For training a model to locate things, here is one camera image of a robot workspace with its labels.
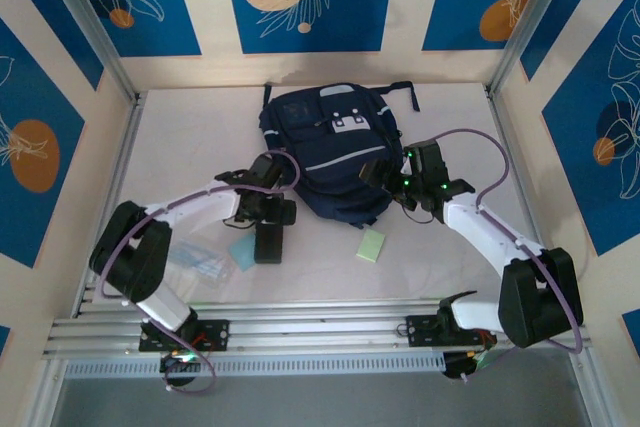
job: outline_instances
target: white table surface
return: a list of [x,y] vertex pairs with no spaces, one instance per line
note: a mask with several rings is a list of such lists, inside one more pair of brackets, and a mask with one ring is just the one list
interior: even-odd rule
[[[275,88],[278,95],[293,88]],[[447,129],[474,127],[497,136],[481,84],[416,85],[422,111],[411,109],[409,93],[385,96],[405,145]],[[148,94],[120,201],[138,204],[177,198],[223,171],[248,168],[265,150],[258,129],[263,89],[158,90]],[[439,141],[452,179],[462,177],[478,191],[499,177],[499,153],[486,140],[456,134]],[[299,200],[295,194],[288,198]],[[486,198],[487,205],[526,235],[531,229],[509,178]],[[498,277],[465,239],[434,221],[418,225],[392,204],[374,229],[386,235],[376,263],[356,257],[363,231],[316,217],[298,201],[294,226],[284,232],[283,262],[233,265],[228,281],[212,290],[199,274],[172,264],[169,283],[190,302],[283,302],[390,298],[438,298],[497,284]],[[428,214],[417,211],[417,218]],[[246,235],[221,223],[200,235],[224,253]]]

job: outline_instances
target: beige wall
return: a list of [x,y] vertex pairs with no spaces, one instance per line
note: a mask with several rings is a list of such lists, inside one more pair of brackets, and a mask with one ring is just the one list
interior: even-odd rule
[[0,425],[10,426],[52,319],[70,314],[128,108],[107,75],[92,89],[29,0],[0,0],[0,17],[85,121],[36,266],[0,254],[0,324],[11,327],[0,364]]
[[259,85],[269,80],[317,84],[351,80],[388,83],[487,81],[500,50],[422,52],[435,0],[390,0],[378,53],[243,55],[231,0],[185,0],[201,57],[126,58],[141,90]]
[[542,109],[622,0],[582,0],[527,84],[518,66],[503,92],[535,192],[534,210],[554,245],[574,258],[589,333],[628,425],[640,419],[640,359],[621,315],[640,307],[640,236],[595,255]]

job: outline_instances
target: purple cable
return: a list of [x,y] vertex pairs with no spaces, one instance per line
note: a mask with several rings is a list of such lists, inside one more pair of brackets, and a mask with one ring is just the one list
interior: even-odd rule
[[[192,202],[196,199],[199,199],[200,197],[204,196],[204,195],[211,195],[211,194],[215,194],[216,192],[223,192],[226,190],[236,190],[236,189],[243,189],[243,190],[252,190],[255,192],[262,192],[263,194],[279,194],[282,192],[287,192],[291,189],[293,189],[298,181],[300,180],[300,166],[298,165],[298,162],[296,162],[296,159],[293,158],[293,156],[291,156],[290,154],[284,152],[284,151],[280,151],[280,150],[268,150],[266,152],[264,152],[264,154],[269,154],[269,155],[282,155],[284,157],[286,157],[287,159],[289,159],[289,161],[293,164],[293,168],[295,169],[296,175],[293,179],[293,181],[289,184],[289,185],[285,185],[284,187],[280,187],[278,189],[265,189],[263,187],[256,187],[254,185],[244,185],[244,184],[234,184],[234,185],[222,185],[220,187],[214,187],[213,189],[210,190],[201,190],[199,192],[194,192],[192,194],[189,194],[181,199],[178,199],[170,204],[167,205],[166,208],[160,208],[154,212],[152,212],[151,214],[147,215],[145,218],[143,218],[140,222],[138,222],[136,225],[133,226],[133,228],[127,232],[127,234],[122,238],[122,240],[120,240],[120,242],[118,243],[118,245],[116,246],[116,248],[113,250],[113,252],[111,253],[111,256],[109,257],[109,259],[107,260],[104,268],[102,269],[102,273],[100,274],[100,279],[98,280],[98,285],[96,286],[96,289],[98,290],[98,292],[100,292],[105,298],[122,298],[122,296],[118,296],[118,295],[110,295],[110,294],[106,294],[104,292],[104,284],[106,282],[107,277],[109,276],[109,272],[111,271],[111,269],[113,268],[113,264],[115,263],[115,260],[118,258],[118,255],[120,255],[120,252],[122,252],[122,249],[125,248],[125,246],[127,246],[129,244],[129,241],[133,238],[134,235],[136,235],[137,232],[139,232],[144,226],[146,226],[149,222],[151,222],[153,219],[155,219],[156,217],[165,214],[167,212],[169,212],[172,209],[175,209],[176,207],[180,207],[181,205],[184,205],[188,202]],[[138,307],[138,309],[143,312],[143,314],[146,316],[146,312],[144,312],[142,309],[140,309],[140,307]],[[161,332],[163,332],[165,335],[167,335],[168,337],[170,337],[172,340],[174,340],[175,342],[177,342],[178,344],[180,344],[181,346],[183,346],[185,349],[193,352],[194,354],[196,354],[196,356],[205,364],[205,366],[211,371],[212,374],[212,381],[211,383],[201,389],[201,390],[196,390],[196,391],[187,391],[187,390],[181,390],[181,389],[176,389],[175,387],[172,387],[171,385],[169,385],[168,380],[167,380],[167,375],[168,372],[165,374],[164,377],[164,382],[167,385],[167,387],[170,387],[172,390],[175,390],[176,392],[181,392],[184,394],[202,394],[204,392],[209,391],[213,385],[215,384],[215,379],[216,379],[216,375],[215,375],[215,369],[213,367],[213,364],[209,361],[209,359],[207,359],[204,355],[202,355],[198,349],[193,348],[192,345],[190,345],[188,342],[186,342],[185,340],[181,339],[180,337],[178,337],[174,332],[172,332],[171,330],[167,329],[165,326],[163,326],[162,324],[160,324],[159,322],[157,322],[154,319],[149,319],[150,322]]]
[[448,130],[446,132],[443,132],[441,134],[436,135],[435,137],[431,138],[430,140],[435,141],[437,139],[440,139],[442,137],[446,137],[446,136],[451,135],[451,134],[457,134],[457,133],[463,133],[463,132],[476,134],[476,135],[479,135],[481,137],[484,137],[485,139],[491,141],[493,143],[493,145],[495,145],[498,148],[498,150],[500,151],[500,154],[502,154],[502,159],[504,160],[504,172],[502,173],[502,176],[496,182],[494,182],[489,187],[487,187],[482,192],[480,192],[480,194],[478,194],[478,198],[476,199],[476,208],[478,208],[478,210],[480,211],[480,215],[482,215],[485,219],[487,219],[500,232],[505,234],[509,238],[509,240],[511,240],[514,244],[516,244],[516,247],[518,247],[526,255],[529,256],[529,258],[533,261],[533,263],[536,264],[536,267],[538,267],[540,272],[542,272],[542,275],[544,276],[545,280],[549,284],[549,287],[551,288],[551,291],[554,293],[554,295],[558,299],[558,302],[560,303],[560,306],[562,307],[562,310],[564,311],[564,314],[567,316],[567,319],[569,320],[569,325],[571,326],[571,330],[573,332],[573,336],[575,337],[576,346],[575,347],[569,347],[569,346],[563,345],[563,344],[561,344],[561,343],[559,343],[559,342],[557,342],[555,340],[548,340],[547,342],[549,342],[550,344],[552,344],[552,345],[554,345],[556,347],[559,347],[559,348],[564,349],[564,350],[566,350],[568,352],[571,352],[573,354],[579,354],[580,352],[582,352],[583,345],[582,345],[582,335],[580,334],[580,327],[578,326],[578,321],[576,320],[575,316],[573,315],[573,311],[571,310],[571,307],[569,306],[569,302],[567,302],[567,299],[562,294],[562,291],[560,290],[560,287],[558,286],[557,282],[552,277],[552,275],[549,273],[549,270],[547,270],[547,267],[544,265],[544,263],[540,259],[538,259],[538,256],[535,255],[531,251],[531,249],[529,249],[529,247],[527,247],[524,244],[518,245],[518,242],[517,242],[518,238],[506,226],[504,226],[502,224],[502,222],[500,222],[498,219],[493,217],[486,210],[480,208],[480,204],[481,204],[482,199],[484,198],[484,196],[487,195],[489,192],[491,192],[496,187],[498,187],[500,184],[502,184],[506,180],[507,176],[509,175],[509,158],[507,156],[507,151],[504,149],[504,147],[502,147],[502,145],[500,145],[500,142],[498,142],[496,139],[491,137],[489,134],[487,134],[485,132],[482,132],[480,130],[476,130],[476,129],[460,128],[460,129]]

